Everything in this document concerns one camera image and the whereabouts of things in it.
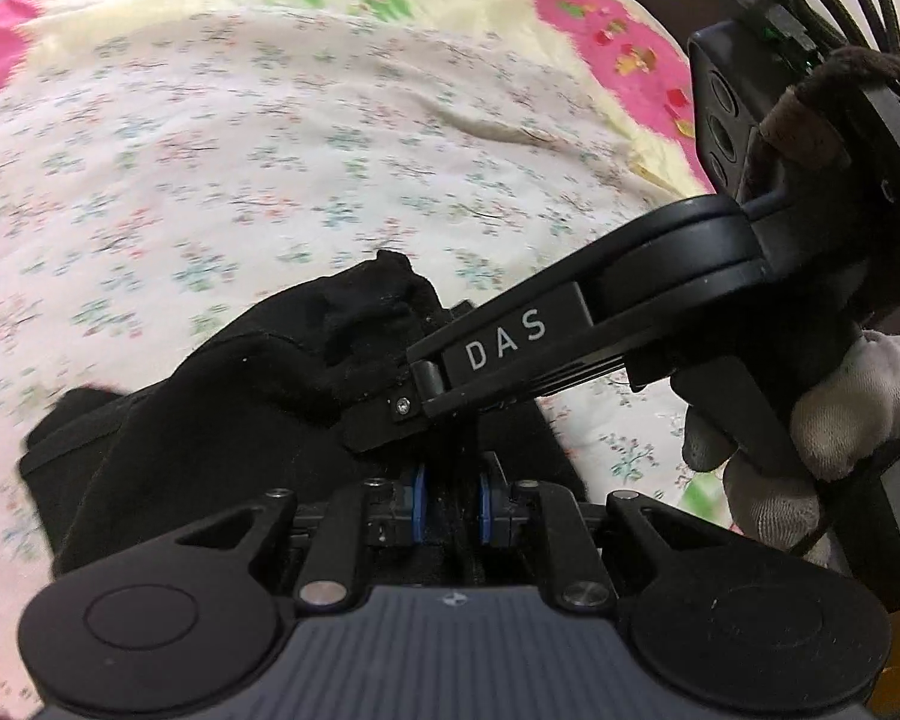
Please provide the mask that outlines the white gloved right hand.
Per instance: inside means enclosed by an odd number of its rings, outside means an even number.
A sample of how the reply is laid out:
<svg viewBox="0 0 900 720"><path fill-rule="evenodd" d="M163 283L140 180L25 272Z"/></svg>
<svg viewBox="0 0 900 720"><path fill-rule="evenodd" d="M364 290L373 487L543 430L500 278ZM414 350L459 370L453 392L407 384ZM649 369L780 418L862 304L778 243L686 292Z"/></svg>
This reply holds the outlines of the white gloved right hand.
<svg viewBox="0 0 900 720"><path fill-rule="evenodd" d="M837 481L891 440L900 439L900 337L865 330L836 371L797 401L790 435L806 468ZM724 472L728 510L741 532L786 550L821 523L818 496L806 481L758 472L745 444L717 418L690 406L683 460L696 472ZM900 528L900 462L884 477Z"/></svg>

